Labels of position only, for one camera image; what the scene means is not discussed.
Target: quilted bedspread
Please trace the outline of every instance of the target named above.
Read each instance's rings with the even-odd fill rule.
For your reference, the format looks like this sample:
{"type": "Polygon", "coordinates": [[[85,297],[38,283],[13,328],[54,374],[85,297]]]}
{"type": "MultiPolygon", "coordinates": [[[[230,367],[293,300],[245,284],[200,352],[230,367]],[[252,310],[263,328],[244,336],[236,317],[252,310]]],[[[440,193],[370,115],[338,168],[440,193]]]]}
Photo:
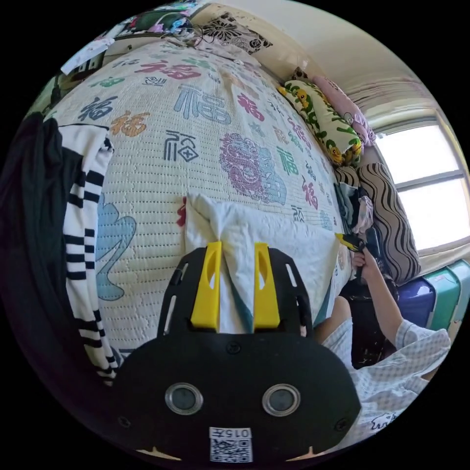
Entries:
{"type": "MultiPolygon", "coordinates": [[[[109,127],[116,149],[99,201],[96,281],[118,362],[156,336],[185,254],[189,191],[343,232],[332,167],[278,85],[253,63],[160,40],[104,66],[49,114],[109,127]]],[[[342,247],[333,297],[350,274],[342,247]]]]}

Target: qr code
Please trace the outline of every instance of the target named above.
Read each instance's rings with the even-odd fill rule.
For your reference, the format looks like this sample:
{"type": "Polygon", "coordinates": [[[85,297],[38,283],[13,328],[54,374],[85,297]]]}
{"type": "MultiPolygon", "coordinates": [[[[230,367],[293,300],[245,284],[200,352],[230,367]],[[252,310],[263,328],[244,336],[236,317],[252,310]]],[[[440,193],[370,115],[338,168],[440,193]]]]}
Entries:
{"type": "Polygon", "coordinates": [[[252,462],[251,439],[211,439],[211,461],[224,463],[252,462]]]}

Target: wall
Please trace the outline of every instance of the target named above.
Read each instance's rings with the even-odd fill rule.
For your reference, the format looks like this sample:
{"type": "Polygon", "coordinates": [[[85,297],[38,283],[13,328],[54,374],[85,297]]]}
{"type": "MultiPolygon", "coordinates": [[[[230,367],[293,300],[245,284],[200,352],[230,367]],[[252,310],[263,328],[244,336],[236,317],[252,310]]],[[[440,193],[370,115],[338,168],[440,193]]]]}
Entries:
{"type": "Polygon", "coordinates": [[[413,76],[404,62],[382,43],[323,10],[290,0],[217,0],[217,3],[259,16],[289,35],[340,87],[354,75],[413,76]]]}

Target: person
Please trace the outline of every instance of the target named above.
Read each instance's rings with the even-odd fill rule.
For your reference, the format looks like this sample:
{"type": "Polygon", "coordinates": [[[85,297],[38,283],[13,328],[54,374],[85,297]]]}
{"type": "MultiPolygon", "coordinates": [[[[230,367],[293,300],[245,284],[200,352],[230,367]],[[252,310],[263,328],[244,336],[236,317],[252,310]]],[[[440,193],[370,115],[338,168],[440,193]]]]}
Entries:
{"type": "Polygon", "coordinates": [[[450,349],[445,329],[432,331],[404,320],[371,253],[355,253],[353,266],[362,267],[376,317],[396,352],[377,364],[352,366],[353,322],[348,301],[337,297],[331,317],[315,327],[314,339],[335,353],[348,368],[362,409],[344,439],[327,453],[351,446],[397,418],[434,376],[450,349]]]}

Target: hand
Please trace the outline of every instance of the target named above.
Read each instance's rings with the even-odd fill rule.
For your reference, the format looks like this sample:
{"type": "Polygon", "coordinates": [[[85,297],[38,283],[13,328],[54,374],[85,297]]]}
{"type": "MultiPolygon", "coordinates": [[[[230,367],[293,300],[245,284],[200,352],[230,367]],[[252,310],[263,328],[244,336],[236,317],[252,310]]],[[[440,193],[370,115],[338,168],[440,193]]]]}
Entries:
{"type": "Polygon", "coordinates": [[[367,281],[367,283],[375,276],[382,277],[375,258],[367,248],[364,248],[363,253],[354,253],[352,265],[356,269],[362,267],[362,277],[367,281]]]}

